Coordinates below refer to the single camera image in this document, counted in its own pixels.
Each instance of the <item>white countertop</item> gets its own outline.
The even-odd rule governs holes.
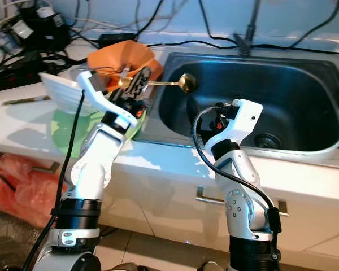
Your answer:
[[[92,50],[88,46],[73,45],[69,47],[69,55],[81,59]],[[164,63],[170,51],[236,55],[234,50],[221,51],[203,46],[166,49],[159,47],[153,50],[161,63]],[[254,54],[285,58],[330,59],[339,68],[339,56],[265,50],[256,51]],[[70,77],[68,71],[60,75]],[[64,155],[57,149],[50,135],[50,122],[56,109],[53,101],[6,107],[1,105],[6,100],[45,94],[41,83],[0,91],[0,151],[57,161],[64,159]],[[339,169],[256,157],[251,157],[251,161],[259,172],[262,186],[271,195],[276,194],[278,198],[291,195],[295,198],[311,196],[339,200]],[[115,160],[114,168],[122,171],[145,170],[151,174],[174,174],[183,179],[192,176],[206,178],[213,182],[214,173],[210,170],[208,174],[199,172],[197,166],[200,164],[204,163],[195,149],[131,141],[126,143]]]

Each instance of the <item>stainless steel sink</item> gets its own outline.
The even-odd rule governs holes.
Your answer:
[[[254,156],[339,167],[339,73],[318,60],[238,58],[171,53],[163,81],[191,73],[201,109],[248,99],[263,113],[243,142]],[[158,87],[136,140],[193,147],[181,89]]]

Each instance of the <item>white dish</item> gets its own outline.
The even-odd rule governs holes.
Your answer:
[[[39,73],[47,94],[56,103],[58,108],[66,113],[75,114],[81,98],[81,88],[78,83],[45,72]],[[84,98],[80,116],[89,116],[97,112],[90,102]]]

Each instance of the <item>orange bowl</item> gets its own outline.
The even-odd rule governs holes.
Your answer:
[[[109,92],[119,88],[120,73],[127,64],[130,65],[127,77],[133,77],[143,67],[149,67],[152,71],[150,80],[155,81],[163,72],[163,67],[154,59],[152,50],[131,40],[118,42],[90,53],[87,61],[90,68],[110,67],[97,70],[104,82],[110,78],[107,83]]]

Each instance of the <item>red plastic bag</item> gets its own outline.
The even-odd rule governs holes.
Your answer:
[[[59,177],[33,171],[33,166],[42,167],[42,164],[19,155],[0,157],[0,174],[15,188],[13,191],[0,179],[0,211],[43,228],[54,207]]]

